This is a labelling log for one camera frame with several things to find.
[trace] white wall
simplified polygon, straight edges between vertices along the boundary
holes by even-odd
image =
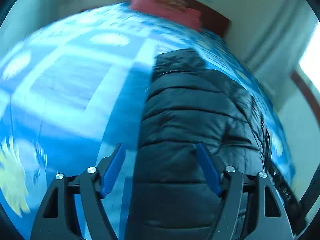
[[[0,58],[18,41],[58,20],[58,8],[65,0],[17,0],[0,27]]]
[[[230,50],[243,60],[261,30],[268,26],[283,0],[198,0],[227,17],[232,25],[225,37]]]
[[[311,108],[297,87],[279,112],[279,118],[287,136],[293,163],[296,166],[293,189],[295,195],[300,199],[320,163],[320,128]],[[308,213],[309,221],[313,219],[319,208],[320,198]]]

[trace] black puffer jacket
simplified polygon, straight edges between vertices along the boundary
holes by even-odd
[[[205,239],[219,198],[193,144],[203,141],[226,165],[256,175],[269,151],[264,118],[242,86],[206,70],[192,49],[159,55],[149,92],[125,238]]]

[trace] yellow floral pattern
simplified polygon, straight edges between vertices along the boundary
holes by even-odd
[[[19,149],[9,137],[9,148],[4,139],[0,148],[0,189],[11,209],[20,217],[21,211],[29,213],[26,202],[28,191],[26,175],[20,162]]]

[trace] bed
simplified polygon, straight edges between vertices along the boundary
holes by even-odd
[[[201,10],[203,32],[132,11],[127,3],[85,11],[38,30],[0,61],[0,203],[25,239],[54,176],[82,173],[118,143],[127,157],[103,204],[124,239],[150,74],[155,56],[173,50],[193,48],[208,69],[255,97],[272,132],[272,159],[292,181],[294,166],[270,100],[214,33],[223,36],[229,20],[210,9],[210,17],[223,22],[212,24]],[[81,231],[90,239],[81,200],[75,198]]]

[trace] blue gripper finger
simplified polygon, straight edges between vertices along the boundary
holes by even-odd
[[[113,153],[111,157],[112,161],[110,162],[106,172],[102,175],[102,187],[100,190],[102,198],[105,198],[109,193],[112,192],[112,189],[116,183],[125,159],[124,146],[121,145],[117,152]]]
[[[207,184],[212,192],[215,192],[218,196],[222,193],[220,175],[213,165],[211,158],[209,157],[209,150],[204,143],[198,143],[196,145],[198,162],[202,168],[204,176],[207,180]]]

